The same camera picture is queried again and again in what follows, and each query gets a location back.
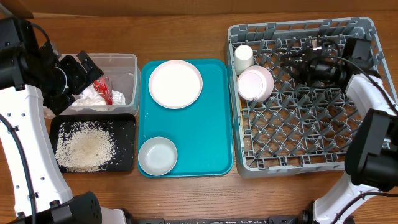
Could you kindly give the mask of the red snack wrapper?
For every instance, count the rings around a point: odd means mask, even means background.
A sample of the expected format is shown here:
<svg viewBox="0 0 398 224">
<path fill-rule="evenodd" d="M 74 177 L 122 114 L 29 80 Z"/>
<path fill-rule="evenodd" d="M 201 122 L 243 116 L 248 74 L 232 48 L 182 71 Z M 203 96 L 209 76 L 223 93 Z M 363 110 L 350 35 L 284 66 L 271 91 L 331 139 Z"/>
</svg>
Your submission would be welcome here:
<svg viewBox="0 0 398 224">
<path fill-rule="evenodd" d="M 112 84 L 109 77 L 101 77 L 93 82 L 94 89 L 105 100 L 107 105 L 113 104 Z"/>
</svg>

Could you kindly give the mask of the white napkin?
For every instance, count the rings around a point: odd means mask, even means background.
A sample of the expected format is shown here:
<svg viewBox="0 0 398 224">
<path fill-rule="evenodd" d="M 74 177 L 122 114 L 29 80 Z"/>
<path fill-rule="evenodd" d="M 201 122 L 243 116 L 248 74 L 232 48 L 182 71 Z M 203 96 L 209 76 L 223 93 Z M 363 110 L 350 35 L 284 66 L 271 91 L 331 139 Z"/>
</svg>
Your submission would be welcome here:
<svg viewBox="0 0 398 224">
<path fill-rule="evenodd" d="M 111 90 L 112 105 L 125 105 L 126 99 L 119 91 Z M 79 98 L 72 103 L 72 106 L 107 106 L 106 100 L 94 89 L 89 86 L 81 94 Z"/>
</svg>

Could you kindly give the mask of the cream paper cup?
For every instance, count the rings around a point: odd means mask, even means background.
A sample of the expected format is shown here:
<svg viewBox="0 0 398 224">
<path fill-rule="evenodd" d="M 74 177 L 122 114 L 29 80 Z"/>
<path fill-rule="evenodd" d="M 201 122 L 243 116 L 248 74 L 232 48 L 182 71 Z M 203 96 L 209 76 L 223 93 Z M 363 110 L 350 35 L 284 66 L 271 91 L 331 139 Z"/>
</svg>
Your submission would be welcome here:
<svg viewBox="0 0 398 224">
<path fill-rule="evenodd" d="M 240 45 L 234 51 L 234 68 L 237 75 L 254 65 L 253 50 L 248 45 Z"/>
</svg>

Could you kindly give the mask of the pile of rice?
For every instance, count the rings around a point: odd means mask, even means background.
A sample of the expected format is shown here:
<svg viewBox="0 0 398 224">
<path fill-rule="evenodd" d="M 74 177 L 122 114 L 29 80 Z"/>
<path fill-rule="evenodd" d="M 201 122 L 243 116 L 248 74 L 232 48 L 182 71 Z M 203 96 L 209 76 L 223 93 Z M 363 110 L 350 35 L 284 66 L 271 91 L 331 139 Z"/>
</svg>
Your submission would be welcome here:
<svg viewBox="0 0 398 224">
<path fill-rule="evenodd" d="M 113 136 L 97 121 L 63 122 L 58 131 L 56 161 L 69 172 L 104 170 L 118 148 Z"/>
</svg>

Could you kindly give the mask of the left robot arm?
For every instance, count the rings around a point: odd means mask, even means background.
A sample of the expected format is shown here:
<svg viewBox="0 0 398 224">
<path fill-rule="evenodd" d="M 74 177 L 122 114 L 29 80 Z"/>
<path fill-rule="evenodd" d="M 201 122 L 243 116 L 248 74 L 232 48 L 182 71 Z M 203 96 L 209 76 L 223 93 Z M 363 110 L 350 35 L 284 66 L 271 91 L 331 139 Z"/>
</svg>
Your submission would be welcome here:
<svg viewBox="0 0 398 224">
<path fill-rule="evenodd" d="M 14 187 L 16 223 L 134 223 L 102 207 L 93 192 L 74 196 L 58 167 L 44 109 L 60 114 L 103 75 L 86 52 L 61 57 L 37 24 L 1 20 L 1 144 Z"/>
</svg>

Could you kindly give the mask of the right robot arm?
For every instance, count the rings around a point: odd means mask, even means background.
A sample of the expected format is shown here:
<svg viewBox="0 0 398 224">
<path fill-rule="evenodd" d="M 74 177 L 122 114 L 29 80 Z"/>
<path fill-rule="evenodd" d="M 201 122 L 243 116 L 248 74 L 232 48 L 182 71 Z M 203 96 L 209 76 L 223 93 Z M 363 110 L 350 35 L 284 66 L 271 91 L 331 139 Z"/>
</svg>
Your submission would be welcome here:
<svg viewBox="0 0 398 224">
<path fill-rule="evenodd" d="M 373 70 L 371 41 L 332 39 L 281 56 L 281 69 L 308 87 L 340 88 L 363 121 L 345 156 L 339 181 L 298 216 L 298 223 L 352 223 L 351 214 L 370 198 L 393 197 L 397 186 L 397 105 Z"/>
</svg>

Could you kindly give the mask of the pink small bowl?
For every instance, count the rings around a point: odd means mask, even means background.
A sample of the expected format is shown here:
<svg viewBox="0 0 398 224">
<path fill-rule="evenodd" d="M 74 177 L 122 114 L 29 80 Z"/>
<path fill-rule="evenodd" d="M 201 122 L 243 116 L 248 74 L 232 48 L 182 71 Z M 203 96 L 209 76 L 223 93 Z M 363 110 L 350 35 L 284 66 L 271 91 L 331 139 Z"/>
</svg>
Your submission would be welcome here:
<svg viewBox="0 0 398 224">
<path fill-rule="evenodd" d="M 271 96 L 273 89 L 274 79 L 265 67 L 250 66 L 238 77 L 238 93 L 247 101 L 264 101 Z"/>
</svg>

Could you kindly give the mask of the grey bowl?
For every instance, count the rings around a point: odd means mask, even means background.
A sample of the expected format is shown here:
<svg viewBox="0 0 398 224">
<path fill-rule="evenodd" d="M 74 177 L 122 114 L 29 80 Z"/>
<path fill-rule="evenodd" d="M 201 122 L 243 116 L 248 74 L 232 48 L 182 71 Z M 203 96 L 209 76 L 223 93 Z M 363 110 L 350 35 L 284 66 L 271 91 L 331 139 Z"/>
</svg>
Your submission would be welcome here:
<svg viewBox="0 0 398 224">
<path fill-rule="evenodd" d="M 138 163 L 148 175 L 161 176 L 176 165 L 178 152 L 175 144 L 165 137 L 148 139 L 139 149 Z"/>
</svg>

